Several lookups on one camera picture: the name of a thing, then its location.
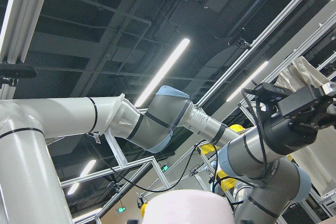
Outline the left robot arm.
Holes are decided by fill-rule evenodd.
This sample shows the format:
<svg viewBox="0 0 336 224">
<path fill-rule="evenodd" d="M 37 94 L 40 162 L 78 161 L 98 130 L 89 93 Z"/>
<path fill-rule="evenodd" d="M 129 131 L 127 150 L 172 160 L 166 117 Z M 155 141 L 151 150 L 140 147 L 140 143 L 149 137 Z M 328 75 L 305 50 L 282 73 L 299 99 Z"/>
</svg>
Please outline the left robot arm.
<svg viewBox="0 0 336 224">
<path fill-rule="evenodd" d="M 320 129 L 335 124 L 335 83 L 293 92 L 264 82 L 250 93 L 266 110 L 257 110 L 257 125 L 243 135 L 194 108 L 186 93 L 163 86 L 145 113 L 132 111 L 123 137 L 158 153 L 169 143 L 173 128 L 184 127 L 217 145 L 218 164 L 226 175 L 251 184 L 235 210 L 235 222 L 275 223 L 288 203 L 309 195 L 309 175 L 286 156 L 314 143 Z"/>
</svg>

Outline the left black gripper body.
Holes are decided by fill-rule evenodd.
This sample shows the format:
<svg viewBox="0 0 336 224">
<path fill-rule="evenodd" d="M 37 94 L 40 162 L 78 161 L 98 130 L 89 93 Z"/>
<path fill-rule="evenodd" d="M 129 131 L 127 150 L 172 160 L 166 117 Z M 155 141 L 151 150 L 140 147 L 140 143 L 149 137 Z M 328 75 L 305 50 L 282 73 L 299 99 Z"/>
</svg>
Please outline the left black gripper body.
<svg viewBox="0 0 336 224">
<path fill-rule="evenodd" d="M 277 103 L 279 112 L 264 123 L 265 140 L 275 153 L 292 153 L 315 142 L 319 130 L 335 126 L 335 84 L 307 85 Z"/>
</svg>

